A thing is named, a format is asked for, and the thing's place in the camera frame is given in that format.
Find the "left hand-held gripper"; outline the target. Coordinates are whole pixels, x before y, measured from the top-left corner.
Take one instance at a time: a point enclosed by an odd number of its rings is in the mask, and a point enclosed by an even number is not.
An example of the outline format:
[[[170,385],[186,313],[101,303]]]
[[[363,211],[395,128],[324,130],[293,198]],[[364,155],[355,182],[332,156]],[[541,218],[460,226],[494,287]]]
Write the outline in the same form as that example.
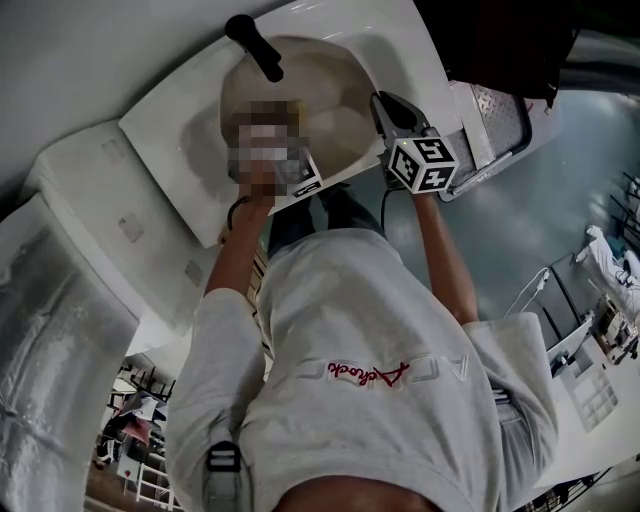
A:
[[[323,185],[322,177],[307,149],[290,151],[287,159],[277,163],[277,179],[282,194],[305,197]]]

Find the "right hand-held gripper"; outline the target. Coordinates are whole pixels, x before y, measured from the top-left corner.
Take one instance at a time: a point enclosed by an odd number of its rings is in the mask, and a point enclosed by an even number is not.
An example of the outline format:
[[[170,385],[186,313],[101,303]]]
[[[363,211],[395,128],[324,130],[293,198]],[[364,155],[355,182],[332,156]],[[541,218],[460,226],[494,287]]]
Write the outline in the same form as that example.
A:
[[[383,170],[412,194],[444,191],[460,165],[449,140],[428,126],[421,110],[396,94],[374,93],[370,109],[385,146]]]

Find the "person's left forearm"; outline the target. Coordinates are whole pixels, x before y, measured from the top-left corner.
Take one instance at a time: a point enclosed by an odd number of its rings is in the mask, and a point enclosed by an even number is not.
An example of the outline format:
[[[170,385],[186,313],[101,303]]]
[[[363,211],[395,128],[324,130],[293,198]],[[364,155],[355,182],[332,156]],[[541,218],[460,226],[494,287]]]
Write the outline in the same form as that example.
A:
[[[228,232],[207,282],[205,295],[217,289],[229,289],[245,296],[249,290],[253,257],[273,207],[273,203],[268,204],[264,199],[252,200],[256,204],[255,216],[244,225],[237,221],[234,230]]]

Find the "person's right forearm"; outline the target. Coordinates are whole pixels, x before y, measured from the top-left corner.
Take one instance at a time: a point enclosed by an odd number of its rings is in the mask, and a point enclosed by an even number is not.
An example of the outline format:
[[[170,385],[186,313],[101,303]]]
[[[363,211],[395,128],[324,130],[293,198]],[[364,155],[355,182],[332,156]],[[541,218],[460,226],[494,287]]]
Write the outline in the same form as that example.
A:
[[[475,289],[432,194],[412,195],[433,295],[460,325],[479,320]]]

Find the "person's blue jeans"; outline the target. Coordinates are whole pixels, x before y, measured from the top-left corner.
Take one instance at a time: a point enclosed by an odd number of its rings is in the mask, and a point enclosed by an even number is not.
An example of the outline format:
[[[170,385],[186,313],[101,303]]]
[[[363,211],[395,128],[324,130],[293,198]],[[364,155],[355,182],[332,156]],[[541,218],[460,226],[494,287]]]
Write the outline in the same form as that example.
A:
[[[320,191],[317,196],[326,213],[329,230],[366,229],[386,237],[380,223],[357,201],[347,184],[339,183]],[[305,198],[273,216],[267,249],[269,258],[315,233],[310,203],[311,198]]]

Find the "black wrist band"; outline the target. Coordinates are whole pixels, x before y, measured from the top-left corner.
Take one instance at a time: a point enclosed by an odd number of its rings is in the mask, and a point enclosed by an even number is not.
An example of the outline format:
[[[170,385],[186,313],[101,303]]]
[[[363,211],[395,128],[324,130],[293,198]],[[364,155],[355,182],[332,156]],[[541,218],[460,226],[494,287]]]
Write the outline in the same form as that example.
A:
[[[237,221],[241,225],[251,222],[255,216],[255,206],[256,204],[250,196],[242,196],[236,199],[227,213],[228,230],[233,231]]]

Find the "metal step platform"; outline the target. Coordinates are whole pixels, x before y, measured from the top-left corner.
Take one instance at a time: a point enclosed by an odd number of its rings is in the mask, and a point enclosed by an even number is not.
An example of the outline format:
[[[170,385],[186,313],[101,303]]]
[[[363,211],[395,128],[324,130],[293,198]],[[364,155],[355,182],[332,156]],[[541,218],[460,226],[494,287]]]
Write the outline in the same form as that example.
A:
[[[450,88],[462,129],[449,136],[459,168],[448,188],[439,193],[444,202],[506,170],[561,131],[561,111],[549,108],[544,100],[457,81]]]

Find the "wooden slat board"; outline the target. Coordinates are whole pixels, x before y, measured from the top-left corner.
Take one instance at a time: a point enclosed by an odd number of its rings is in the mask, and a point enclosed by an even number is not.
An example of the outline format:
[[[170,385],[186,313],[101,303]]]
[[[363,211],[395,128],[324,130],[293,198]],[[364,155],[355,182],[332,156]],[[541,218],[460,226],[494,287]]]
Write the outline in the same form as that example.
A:
[[[258,298],[261,290],[262,281],[267,270],[268,257],[261,246],[255,251],[252,263],[252,272],[249,283],[249,290],[246,298],[252,309],[252,318],[259,330],[262,330],[259,314],[258,314]]]

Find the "black faucet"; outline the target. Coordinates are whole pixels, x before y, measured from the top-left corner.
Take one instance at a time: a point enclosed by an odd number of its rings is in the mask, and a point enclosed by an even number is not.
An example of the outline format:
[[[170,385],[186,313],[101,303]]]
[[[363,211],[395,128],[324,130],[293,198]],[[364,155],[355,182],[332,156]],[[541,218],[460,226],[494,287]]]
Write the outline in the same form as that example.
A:
[[[239,14],[231,17],[224,32],[255,60],[269,82],[277,83],[284,78],[280,67],[281,54],[260,34],[251,16]]]

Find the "white sink basin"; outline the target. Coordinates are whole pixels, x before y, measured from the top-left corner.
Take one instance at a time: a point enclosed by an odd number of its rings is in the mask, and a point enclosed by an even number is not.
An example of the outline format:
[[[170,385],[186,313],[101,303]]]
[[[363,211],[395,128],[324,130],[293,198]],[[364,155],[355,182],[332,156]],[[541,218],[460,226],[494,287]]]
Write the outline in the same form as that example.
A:
[[[444,67],[413,0],[296,0],[255,24],[268,43],[293,36],[342,46],[363,66],[374,92],[413,103],[443,135],[462,126]],[[171,73],[119,123],[206,247],[216,243],[238,194],[228,175],[219,115],[222,82],[246,55],[231,39],[219,39]],[[376,166],[382,148],[377,134],[370,157],[341,173],[336,183]]]

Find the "white stepped platform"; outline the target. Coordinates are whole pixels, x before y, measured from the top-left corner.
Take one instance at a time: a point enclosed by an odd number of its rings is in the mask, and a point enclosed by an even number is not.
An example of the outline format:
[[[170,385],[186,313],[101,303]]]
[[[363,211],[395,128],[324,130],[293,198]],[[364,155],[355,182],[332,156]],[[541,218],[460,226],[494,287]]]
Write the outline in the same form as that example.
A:
[[[129,353],[189,332],[216,253],[191,233],[116,122],[43,150],[20,195],[33,193],[138,321]]]

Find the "person in white coat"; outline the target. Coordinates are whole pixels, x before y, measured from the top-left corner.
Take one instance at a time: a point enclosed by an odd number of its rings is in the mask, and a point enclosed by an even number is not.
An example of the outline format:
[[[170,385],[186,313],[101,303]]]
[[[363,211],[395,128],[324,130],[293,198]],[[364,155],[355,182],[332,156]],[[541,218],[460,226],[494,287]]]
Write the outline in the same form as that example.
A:
[[[511,512],[558,442],[538,318],[460,325],[379,234],[282,249],[260,294],[200,302],[169,401],[166,465],[189,512],[272,512],[305,481],[394,484],[444,512]]]

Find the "silver foil sheet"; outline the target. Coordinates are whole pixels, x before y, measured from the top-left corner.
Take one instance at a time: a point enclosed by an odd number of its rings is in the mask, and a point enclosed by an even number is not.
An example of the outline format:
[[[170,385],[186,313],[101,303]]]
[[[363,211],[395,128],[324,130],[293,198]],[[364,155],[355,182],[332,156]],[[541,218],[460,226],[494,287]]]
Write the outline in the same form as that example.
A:
[[[108,395],[136,330],[48,228],[0,272],[0,512],[81,512]]]

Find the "white compartment tray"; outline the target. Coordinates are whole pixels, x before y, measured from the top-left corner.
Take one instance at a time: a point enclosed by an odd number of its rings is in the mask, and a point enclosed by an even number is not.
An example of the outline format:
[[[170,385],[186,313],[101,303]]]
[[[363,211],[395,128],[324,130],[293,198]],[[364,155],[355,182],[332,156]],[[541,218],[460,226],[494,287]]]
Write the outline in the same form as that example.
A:
[[[587,433],[598,427],[619,404],[613,386],[601,368],[590,369],[578,377],[569,370],[561,379]]]

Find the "white desk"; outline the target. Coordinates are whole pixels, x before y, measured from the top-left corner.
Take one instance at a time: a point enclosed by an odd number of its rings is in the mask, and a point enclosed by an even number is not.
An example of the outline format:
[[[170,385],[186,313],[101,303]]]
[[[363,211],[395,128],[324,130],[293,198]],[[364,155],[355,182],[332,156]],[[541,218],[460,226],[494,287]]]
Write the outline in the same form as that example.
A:
[[[640,454],[640,357],[612,363],[590,334],[591,319],[547,350],[550,361],[559,355],[574,358],[552,378],[559,441],[553,463],[536,486],[552,486],[615,466]],[[601,368],[617,395],[613,413],[587,433],[561,377],[571,370],[576,377]]]

